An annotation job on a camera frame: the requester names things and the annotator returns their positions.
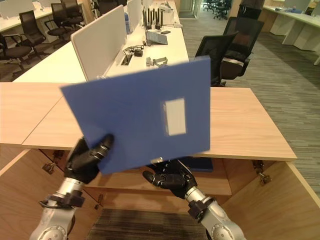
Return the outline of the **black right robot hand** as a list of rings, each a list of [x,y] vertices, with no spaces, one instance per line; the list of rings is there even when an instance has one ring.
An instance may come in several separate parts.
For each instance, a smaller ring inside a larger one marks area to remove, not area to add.
[[[187,192],[198,183],[192,172],[179,160],[173,159],[147,166],[142,176],[155,187],[170,190],[176,197],[185,199]]]

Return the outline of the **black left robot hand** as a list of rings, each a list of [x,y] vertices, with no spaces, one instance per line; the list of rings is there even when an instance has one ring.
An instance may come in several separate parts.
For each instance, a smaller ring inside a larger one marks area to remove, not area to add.
[[[70,151],[64,168],[64,177],[89,184],[100,172],[98,164],[113,147],[114,136],[107,134],[96,146],[90,148],[84,137]]]

